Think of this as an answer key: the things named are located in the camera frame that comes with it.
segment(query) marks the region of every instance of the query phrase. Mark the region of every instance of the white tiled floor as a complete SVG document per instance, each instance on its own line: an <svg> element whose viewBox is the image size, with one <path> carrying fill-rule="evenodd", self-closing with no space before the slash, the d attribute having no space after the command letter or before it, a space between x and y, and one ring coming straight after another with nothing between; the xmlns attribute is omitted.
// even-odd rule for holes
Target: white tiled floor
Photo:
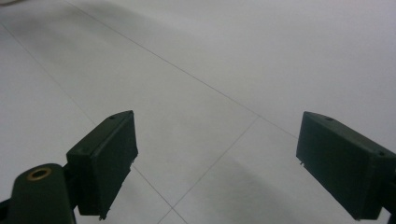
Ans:
<svg viewBox="0 0 396 224"><path fill-rule="evenodd" d="M385 0L0 6L0 200L18 174L65 164L95 125L132 109L139 157L103 223L354 223L299 165L296 136L310 110L396 151L395 11Z"/></svg>

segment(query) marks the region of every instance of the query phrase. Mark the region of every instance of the dark green plastic part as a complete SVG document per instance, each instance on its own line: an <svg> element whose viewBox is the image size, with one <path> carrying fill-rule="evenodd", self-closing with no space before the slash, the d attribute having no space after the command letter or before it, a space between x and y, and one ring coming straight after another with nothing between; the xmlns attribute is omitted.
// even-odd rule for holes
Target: dark green plastic part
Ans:
<svg viewBox="0 0 396 224"><path fill-rule="evenodd" d="M105 119L67 152L70 175L79 181L82 215L106 218L136 156L133 111Z"/></svg>
<svg viewBox="0 0 396 224"><path fill-rule="evenodd" d="M58 164L40 165L19 175L11 198L7 224L74 223L64 170Z"/></svg>
<svg viewBox="0 0 396 224"><path fill-rule="evenodd" d="M381 190L395 174L393 152L335 119L304 112L297 157L355 219L377 219Z"/></svg>

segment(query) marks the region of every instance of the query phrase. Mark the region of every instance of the floor tile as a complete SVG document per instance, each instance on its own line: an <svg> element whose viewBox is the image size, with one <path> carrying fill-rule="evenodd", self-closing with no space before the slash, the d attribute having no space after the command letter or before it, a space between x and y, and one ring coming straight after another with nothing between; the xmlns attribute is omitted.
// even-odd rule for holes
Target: floor tile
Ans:
<svg viewBox="0 0 396 224"><path fill-rule="evenodd" d="M258 119L175 207L194 223L355 223L295 157L297 140ZM386 223L389 214L378 221Z"/></svg>
<svg viewBox="0 0 396 224"><path fill-rule="evenodd" d="M117 198L111 205L107 218L101 223L157 224L171 207L149 185L135 168L122 184ZM98 217L76 217L78 224L98 223Z"/></svg>
<svg viewBox="0 0 396 224"><path fill-rule="evenodd" d="M68 1L294 136L310 110L396 144L392 1Z"/></svg>
<svg viewBox="0 0 396 224"><path fill-rule="evenodd" d="M0 22L13 28L14 35L29 34L40 24L58 21L79 12L62 0L21 0L0 7Z"/></svg>
<svg viewBox="0 0 396 224"><path fill-rule="evenodd" d="M256 118L86 15L17 38L96 124L134 110L136 168L171 205Z"/></svg>
<svg viewBox="0 0 396 224"><path fill-rule="evenodd" d="M13 38L0 40L0 201L22 172L55 162L92 122Z"/></svg>
<svg viewBox="0 0 396 224"><path fill-rule="evenodd" d="M174 210L172 210L159 224L186 224L186 222Z"/></svg>

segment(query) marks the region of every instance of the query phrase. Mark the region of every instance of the brass insert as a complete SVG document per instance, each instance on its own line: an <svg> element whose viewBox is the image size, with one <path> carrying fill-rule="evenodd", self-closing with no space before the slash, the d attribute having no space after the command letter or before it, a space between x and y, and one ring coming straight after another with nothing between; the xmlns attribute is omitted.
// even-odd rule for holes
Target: brass insert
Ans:
<svg viewBox="0 0 396 224"><path fill-rule="evenodd" d="M33 170L28 176L27 179L30 181L37 181L43 179L50 175L51 169L49 167L41 167Z"/></svg>

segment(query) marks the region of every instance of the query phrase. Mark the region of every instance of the mounting hole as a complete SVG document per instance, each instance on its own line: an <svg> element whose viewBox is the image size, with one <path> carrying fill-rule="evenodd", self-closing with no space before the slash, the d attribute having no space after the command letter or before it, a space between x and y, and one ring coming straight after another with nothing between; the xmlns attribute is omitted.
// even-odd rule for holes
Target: mounting hole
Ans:
<svg viewBox="0 0 396 224"><path fill-rule="evenodd" d="M51 171L52 170L49 167L38 168L38 169L33 170L27 176L27 179L30 181L37 181L37 180L40 180L40 179L43 179L43 178L49 176Z"/></svg>

